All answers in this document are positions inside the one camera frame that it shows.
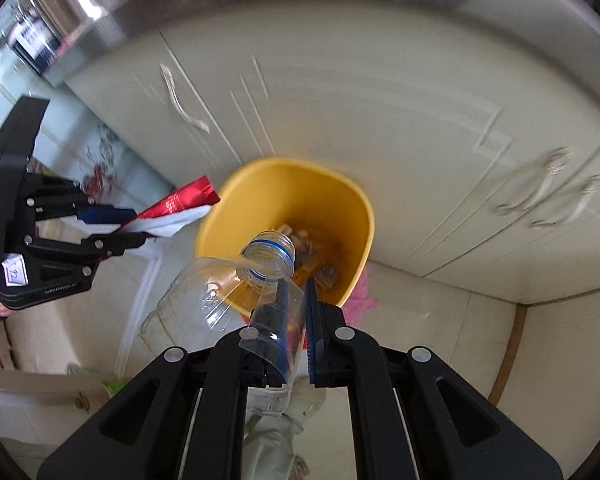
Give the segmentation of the red foil snack bag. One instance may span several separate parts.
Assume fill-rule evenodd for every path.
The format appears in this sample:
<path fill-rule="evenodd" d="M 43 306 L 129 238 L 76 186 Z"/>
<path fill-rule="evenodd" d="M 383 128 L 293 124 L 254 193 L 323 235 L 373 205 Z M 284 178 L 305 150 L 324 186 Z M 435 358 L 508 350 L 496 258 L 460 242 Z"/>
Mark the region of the red foil snack bag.
<path fill-rule="evenodd" d="M 164 196 L 135 219 L 122 224 L 116 233 L 172 237 L 186 226 L 204 218 L 220 201 L 209 178 L 203 176 Z"/>

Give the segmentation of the clear plastic bottle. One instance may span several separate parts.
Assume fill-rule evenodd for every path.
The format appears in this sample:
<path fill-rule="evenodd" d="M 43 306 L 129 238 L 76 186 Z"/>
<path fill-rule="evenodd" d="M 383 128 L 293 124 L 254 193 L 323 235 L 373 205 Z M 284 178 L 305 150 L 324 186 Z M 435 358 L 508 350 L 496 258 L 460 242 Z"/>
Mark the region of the clear plastic bottle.
<path fill-rule="evenodd" d="M 153 352 L 159 344 L 193 351 L 244 330 L 239 347 L 271 364 L 278 380 L 289 385 L 306 330 L 295 262 L 291 238 L 279 231 L 259 233 L 232 258 L 196 258 L 146 316 L 140 338 Z"/>

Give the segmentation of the yellow plastic trash bin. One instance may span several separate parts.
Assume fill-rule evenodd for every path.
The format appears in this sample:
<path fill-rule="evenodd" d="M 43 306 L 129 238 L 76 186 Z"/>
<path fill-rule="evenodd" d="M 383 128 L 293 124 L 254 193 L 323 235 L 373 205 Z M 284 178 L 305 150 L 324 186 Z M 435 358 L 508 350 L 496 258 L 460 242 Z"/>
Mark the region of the yellow plastic trash bin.
<path fill-rule="evenodd" d="M 320 166 L 291 158 L 262 158 L 242 166 L 219 190 L 220 201 L 202 220 L 194 241 L 197 258 L 233 258 L 263 231 L 288 226 L 308 234 L 316 267 L 338 273 L 318 298 L 341 307 L 363 274 L 375 234 L 370 201 L 354 181 Z"/>

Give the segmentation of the person's grey trouser leg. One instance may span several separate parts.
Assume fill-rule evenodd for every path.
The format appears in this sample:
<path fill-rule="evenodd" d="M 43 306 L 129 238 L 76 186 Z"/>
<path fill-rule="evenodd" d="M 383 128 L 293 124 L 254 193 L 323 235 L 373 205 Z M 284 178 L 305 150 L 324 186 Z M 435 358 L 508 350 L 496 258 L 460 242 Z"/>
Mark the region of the person's grey trouser leg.
<path fill-rule="evenodd" d="M 327 391 L 309 378 L 296 380 L 286 411 L 279 416 L 252 415 L 242 440 L 242 479 L 305 479 L 308 463 L 296 453 L 294 441 L 326 401 Z"/>

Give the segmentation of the pink cloth on floor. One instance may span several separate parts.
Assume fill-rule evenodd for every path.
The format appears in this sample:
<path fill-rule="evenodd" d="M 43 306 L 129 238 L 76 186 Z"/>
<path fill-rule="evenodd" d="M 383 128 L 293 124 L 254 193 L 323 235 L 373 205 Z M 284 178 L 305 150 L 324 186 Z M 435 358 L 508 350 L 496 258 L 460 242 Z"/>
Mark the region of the pink cloth on floor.
<path fill-rule="evenodd" d="M 363 314 L 369 310 L 373 310 L 376 306 L 377 300 L 370 296 L 368 271 L 364 269 L 354 289 L 352 289 L 349 298 L 341 307 L 344 320 L 350 326 L 357 326 Z"/>

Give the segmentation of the white cabinet door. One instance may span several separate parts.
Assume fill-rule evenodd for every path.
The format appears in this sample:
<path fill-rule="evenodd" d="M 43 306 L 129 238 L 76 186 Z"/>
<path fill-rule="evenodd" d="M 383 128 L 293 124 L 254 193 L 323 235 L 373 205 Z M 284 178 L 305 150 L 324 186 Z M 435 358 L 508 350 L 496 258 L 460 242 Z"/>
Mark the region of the white cabinet door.
<path fill-rule="evenodd" d="M 170 67 L 204 134 L 176 114 Z M 225 178 L 293 157 L 346 174 L 373 204 L 373 258 L 520 304 L 600 289 L 600 102 L 551 62 L 474 23 L 419 8 L 278 2 L 189 18 L 87 63 L 68 86 L 168 179 Z M 545 157 L 568 146 L 528 214 Z"/>

